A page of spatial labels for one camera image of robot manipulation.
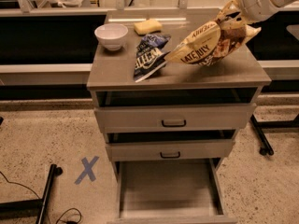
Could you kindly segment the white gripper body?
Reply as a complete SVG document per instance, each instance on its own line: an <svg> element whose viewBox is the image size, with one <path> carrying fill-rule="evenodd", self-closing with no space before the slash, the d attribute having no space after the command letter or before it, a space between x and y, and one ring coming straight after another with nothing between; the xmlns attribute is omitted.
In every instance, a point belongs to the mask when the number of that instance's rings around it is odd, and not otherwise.
<svg viewBox="0 0 299 224"><path fill-rule="evenodd" d="M274 0L237 0L247 23L266 21L278 12Z"/></svg>

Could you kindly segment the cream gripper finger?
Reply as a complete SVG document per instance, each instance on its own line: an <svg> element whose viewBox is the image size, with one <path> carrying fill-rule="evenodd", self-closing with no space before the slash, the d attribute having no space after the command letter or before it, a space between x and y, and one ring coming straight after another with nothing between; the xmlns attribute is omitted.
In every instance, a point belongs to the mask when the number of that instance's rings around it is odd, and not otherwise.
<svg viewBox="0 0 299 224"><path fill-rule="evenodd" d="M218 13L216 19L218 21L225 21L226 19L233 19L240 13L240 8L235 0L229 1Z"/></svg>
<svg viewBox="0 0 299 224"><path fill-rule="evenodd" d="M232 18L237 24L248 24L248 19L241 13L241 12L235 12L229 15L230 18Z"/></svg>

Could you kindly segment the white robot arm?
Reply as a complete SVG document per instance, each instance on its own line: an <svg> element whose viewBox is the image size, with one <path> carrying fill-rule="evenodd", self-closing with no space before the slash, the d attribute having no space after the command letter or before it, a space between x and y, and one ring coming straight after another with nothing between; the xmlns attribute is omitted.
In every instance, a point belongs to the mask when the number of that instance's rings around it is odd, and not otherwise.
<svg viewBox="0 0 299 224"><path fill-rule="evenodd" d="M283 7L298 0L230 0L217 15L218 21L225 21L235 14L240 24L266 21Z"/></svg>

